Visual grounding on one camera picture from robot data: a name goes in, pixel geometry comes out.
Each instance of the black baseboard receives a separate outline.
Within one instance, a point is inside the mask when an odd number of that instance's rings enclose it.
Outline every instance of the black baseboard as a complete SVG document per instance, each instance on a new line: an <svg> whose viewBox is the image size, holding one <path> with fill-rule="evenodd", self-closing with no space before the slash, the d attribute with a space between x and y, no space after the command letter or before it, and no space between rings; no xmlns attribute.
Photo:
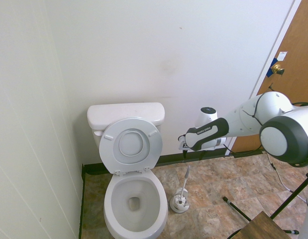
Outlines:
<svg viewBox="0 0 308 239"><path fill-rule="evenodd" d="M235 158L241 158L246 156L262 154L262 151L263 151L262 149L255 151L246 151L246 152L240 152L239 154L235 153L230 154L230 156L234 156ZM156 166L224 157L225 152L226 152L225 148L220 148L212 151L189 152L186 154L185 160L184 160L184 155L182 153L162 155L159 157ZM94 163L94 164L86 164L82 167L82 177L85 175L85 173L90 175L99 175L99 174L109 173L109 171L106 169L103 163Z"/></svg>
<svg viewBox="0 0 308 239"><path fill-rule="evenodd" d="M83 179L83 193L82 193L82 203L81 203L81 216L80 216L80 230L79 230L79 239L82 237L82 221L83 221L83 208L84 208L84 193L85 193L85 170L84 165L82 164L82 179Z"/></svg>

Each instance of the blue tape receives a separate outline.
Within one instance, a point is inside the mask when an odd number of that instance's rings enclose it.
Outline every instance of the blue tape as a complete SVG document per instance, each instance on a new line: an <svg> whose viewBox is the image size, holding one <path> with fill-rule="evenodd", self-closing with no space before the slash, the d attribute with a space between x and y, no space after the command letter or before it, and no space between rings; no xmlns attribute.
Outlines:
<svg viewBox="0 0 308 239"><path fill-rule="evenodd" d="M270 76L273 75L273 71L272 71L271 67L272 67L275 63L277 63L277 62L278 62L278 59L277 59L277 58L274 58L273 61L272 61L272 63L271 63L271 66L270 66L270 68L269 68L269 70L268 70L268 72L267 72L267 77L270 77Z"/></svg>

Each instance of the wall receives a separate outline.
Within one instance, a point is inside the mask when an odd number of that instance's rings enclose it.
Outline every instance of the wall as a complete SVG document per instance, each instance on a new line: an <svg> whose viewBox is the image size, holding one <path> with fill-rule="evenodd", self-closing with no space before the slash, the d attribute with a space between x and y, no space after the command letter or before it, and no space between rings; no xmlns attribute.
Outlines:
<svg viewBox="0 0 308 239"><path fill-rule="evenodd" d="M0 239L77 239L81 161L44 2L0 0Z"/></svg>
<svg viewBox="0 0 308 239"><path fill-rule="evenodd" d="M250 97L292 2L47 1L83 162L100 162L95 104L161 102L162 154L180 153L201 107L223 116Z"/></svg>

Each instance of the toilet brush handle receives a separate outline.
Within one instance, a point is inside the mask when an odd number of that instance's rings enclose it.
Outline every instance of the toilet brush handle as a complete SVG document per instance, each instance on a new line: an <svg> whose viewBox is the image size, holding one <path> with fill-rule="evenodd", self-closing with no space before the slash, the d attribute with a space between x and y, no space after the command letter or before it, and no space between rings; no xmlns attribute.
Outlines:
<svg viewBox="0 0 308 239"><path fill-rule="evenodd" d="M190 165L188 165L188 167L187 167L187 172L185 174L186 179L189 177L189 171L190 171Z"/></svg>
<svg viewBox="0 0 308 239"><path fill-rule="evenodd" d="M187 172L185 174L185 181L184 181L184 185L183 185L182 194L180 196L180 199L183 198L183 193L184 193L185 185L186 185L187 179L189 177L189 171L190 171L190 165L188 165L188 167L187 167Z"/></svg>

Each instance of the metal stand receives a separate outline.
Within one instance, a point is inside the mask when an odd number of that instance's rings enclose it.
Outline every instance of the metal stand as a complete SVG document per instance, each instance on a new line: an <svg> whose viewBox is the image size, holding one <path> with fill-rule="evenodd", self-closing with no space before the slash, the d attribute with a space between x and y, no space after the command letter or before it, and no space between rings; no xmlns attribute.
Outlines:
<svg viewBox="0 0 308 239"><path fill-rule="evenodd" d="M272 214L270 217L271 219L274 219L306 186L308 185L308 178L288 197L288 199ZM251 219L245 215L240 209L238 209L230 200L228 200L226 197L222 198L225 202L227 202L230 206L232 206L238 213L240 213L246 220L249 222ZM233 234L231 234L228 239L232 238L234 235L236 235L241 229L235 231ZM285 233L290 234L299 234L299 231L297 230L284 230Z"/></svg>

